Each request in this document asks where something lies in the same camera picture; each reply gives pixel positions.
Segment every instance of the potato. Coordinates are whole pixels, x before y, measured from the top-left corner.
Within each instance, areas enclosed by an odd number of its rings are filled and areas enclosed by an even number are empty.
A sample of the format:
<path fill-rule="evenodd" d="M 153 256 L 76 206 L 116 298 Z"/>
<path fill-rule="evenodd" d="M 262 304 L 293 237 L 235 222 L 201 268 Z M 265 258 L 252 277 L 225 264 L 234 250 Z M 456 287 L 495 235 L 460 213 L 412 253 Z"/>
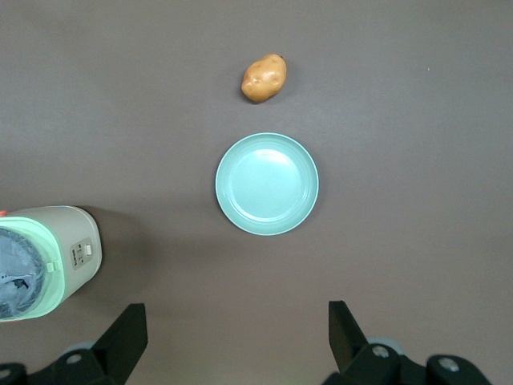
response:
<path fill-rule="evenodd" d="M 248 67 L 240 89 L 253 102 L 263 102 L 277 94 L 287 79 L 287 66 L 277 54 L 268 54 Z"/>

